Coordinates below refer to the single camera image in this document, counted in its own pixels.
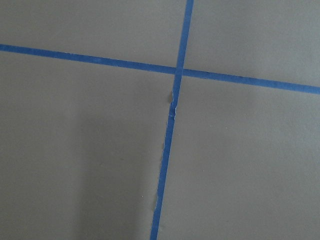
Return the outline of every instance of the gray floor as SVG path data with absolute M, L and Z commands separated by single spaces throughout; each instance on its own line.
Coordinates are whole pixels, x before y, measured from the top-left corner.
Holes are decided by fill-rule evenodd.
M 175 67 L 185 4 L 3 0 L 0 44 Z M 319 12 L 196 0 L 184 68 L 320 86 Z M 149 239 L 173 80 L 0 51 L 0 239 Z M 183 77 L 158 239 L 320 239 L 319 106 Z

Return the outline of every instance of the blue tape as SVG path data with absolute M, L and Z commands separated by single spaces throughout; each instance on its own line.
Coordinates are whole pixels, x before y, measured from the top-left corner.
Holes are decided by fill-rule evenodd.
M 310 86 L 303 84 L 296 84 L 284 81 L 273 81 L 252 77 L 244 77 L 244 76 L 235 76 L 214 72 L 206 72 L 206 71 L 197 71 L 191 69 L 184 69 L 183 75 L 188 77 L 195 77 L 200 79 L 211 79 L 217 81 L 224 81 L 230 83 L 237 84 L 246 84 L 246 85 L 254 85 L 260 87 L 274 88 L 274 89 L 283 89 L 295 92 L 303 92 L 309 94 L 318 94 L 320 95 L 320 87 L 318 86 Z
M 158 237 L 159 222 L 160 222 L 160 216 L 161 216 L 162 202 L 164 199 L 164 191 L 165 191 L 168 163 L 169 163 L 169 157 L 170 157 L 170 149 L 171 149 L 172 137 L 173 137 L 174 126 L 175 126 L 176 108 L 178 105 L 181 79 L 184 71 L 184 63 L 185 63 L 185 56 L 186 56 L 186 50 L 187 50 L 193 4 L 194 4 L 193 0 L 187 0 L 186 6 L 185 6 L 179 52 L 178 52 L 178 57 L 176 62 L 176 70 L 175 70 L 174 82 L 173 82 L 173 88 L 172 88 L 172 103 L 170 105 L 168 122 L 166 126 L 166 131 L 165 131 L 164 149 L 162 154 L 161 169 L 160 169 L 158 189 L 157 189 L 157 200 L 156 200 L 156 205 L 153 212 L 150 240 L 157 240 L 157 237 Z
M 5 44 L 0 44 L 0 51 L 41 56 L 41 57 L 49 57 L 49 58 L 55 58 L 55 59 L 64 59 L 64 60 L 70 60 L 70 61 L 78 61 L 83 63 L 101 64 L 101 65 L 108 65 L 108 66 L 114 66 L 114 67 L 120 67 L 120 68 L 152 71 L 152 72 L 164 73 L 164 74 L 175 74 L 175 71 L 176 71 L 175 67 L 170 67 L 170 66 L 161 66 L 161 65 L 147 64 L 147 63 L 134 62 L 134 61 L 124 61 L 124 60 L 117 60 L 117 59 L 111 59 L 111 58 L 105 58 L 105 57 L 80 55 L 75 53 L 50 51 L 50 50 L 44 50 L 44 49 L 12 46 L 12 45 L 5 45 Z

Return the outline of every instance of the blue line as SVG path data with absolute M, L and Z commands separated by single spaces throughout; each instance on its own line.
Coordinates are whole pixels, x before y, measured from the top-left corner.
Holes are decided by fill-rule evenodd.
M 120 68 L 152 71 L 152 72 L 164 73 L 164 74 L 175 74 L 175 71 L 176 71 L 175 67 L 170 67 L 170 66 L 161 66 L 161 65 L 147 64 L 147 63 L 134 62 L 134 61 L 124 61 L 124 60 L 117 60 L 117 59 L 111 59 L 111 58 L 105 58 L 105 57 L 80 55 L 75 53 L 50 51 L 50 50 L 44 50 L 44 49 L 12 46 L 12 45 L 5 45 L 5 44 L 0 44 L 0 51 L 41 56 L 41 57 L 49 57 L 49 58 L 55 58 L 55 59 L 64 59 L 64 60 L 70 60 L 70 61 L 78 61 L 83 63 L 101 64 L 101 65 L 108 65 L 108 66 L 114 66 L 114 67 L 120 67 Z
M 182 79 L 183 70 L 184 70 L 184 63 L 185 63 L 185 56 L 186 56 L 186 50 L 187 50 L 193 4 L 194 4 L 194 0 L 187 0 L 186 6 L 185 6 L 182 33 L 180 38 L 180 46 L 179 46 L 179 52 L 178 52 L 178 57 L 176 61 L 176 70 L 175 70 L 175 76 L 174 76 L 174 82 L 173 82 L 173 88 L 172 88 L 172 103 L 170 105 L 168 122 L 166 126 L 166 131 L 165 131 L 164 149 L 162 154 L 161 169 L 160 169 L 158 190 L 157 190 L 157 200 L 156 200 L 156 206 L 153 213 L 150 240 L 157 240 L 157 237 L 158 237 L 159 222 L 160 222 L 160 216 L 161 216 L 162 202 L 164 199 L 164 191 L 165 191 L 168 163 L 169 163 L 169 157 L 170 157 L 171 142 L 172 142 L 174 126 L 175 126 L 176 108 L 178 105 L 181 79 Z
M 184 69 L 183 75 L 188 77 L 200 78 L 200 79 L 212 79 L 212 80 L 224 81 L 224 82 L 230 82 L 230 83 L 254 85 L 254 86 L 260 86 L 260 87 L 283 89 L 283 90 L 290 90 L 295 92 L 303 92 L 303 93 L 320 95 L 320 87 L 318 86 L 310 86 L 310 85 L 296 84 L 296 83 L 283 82 L 283 81 L 273 81 L 273 80 L 245 77 L 245 76 L 235 76 L 235 75 L 206 72 L 206 71 L 197 71 L 197 70 L 191 70 L 191 69 Z

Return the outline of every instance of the gray surface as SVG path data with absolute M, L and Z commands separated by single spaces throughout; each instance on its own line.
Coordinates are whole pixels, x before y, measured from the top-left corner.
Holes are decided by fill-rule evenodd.
M 175 66 L 185 0 L 2 0 L 0 43 Z
M 159 240 L 320 239 L 320 96 L 184 77 Z
M 320 86 L 320 1 L 195 1 L 185 68 Z
M 0 62 L 0 239 L 148 239 L 173 76 Z

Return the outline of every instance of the vertical blue line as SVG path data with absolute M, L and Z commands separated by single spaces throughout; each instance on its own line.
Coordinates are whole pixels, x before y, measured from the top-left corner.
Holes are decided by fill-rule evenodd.
M 186 1 L 182 33 L 180 38 L 180 46 L 179 46 L 179 52 L 178 52 L 178 57 L 176 61 L 176 69 L 175 69 L 174 82 L 173 82 L 173 88 L 172 88 L 172 103 L 170 105 L 168 122 L 166 126 L 166 131 L 165 131 L 164 149 L 162 154 L 162 162 L 161 162 L 161 169 L 160 169 L 158 190 L 157 190 L 157 200 L 156 200 L 156 206 L 153 213 L 150 240 L 157 240 L 157 237 L 158 237 L 159 222 L 160 222 L 160 216 L 161 216 L 162 202 L 164 198 L 171 142 L 172 142 L 174 126 L 175 126 L 176 108 L 178 105 L 180 85 L 181 85 L 181 79 L 182 79 L 184 63 L 185 63 L 185 56 L 186 56 L 186 50 L 187 50 L 187 42 L 188 42 L 188 36 L 189 36 L 189 28 L 190 28 L 193 5 L 194 5 L 194 0 Z

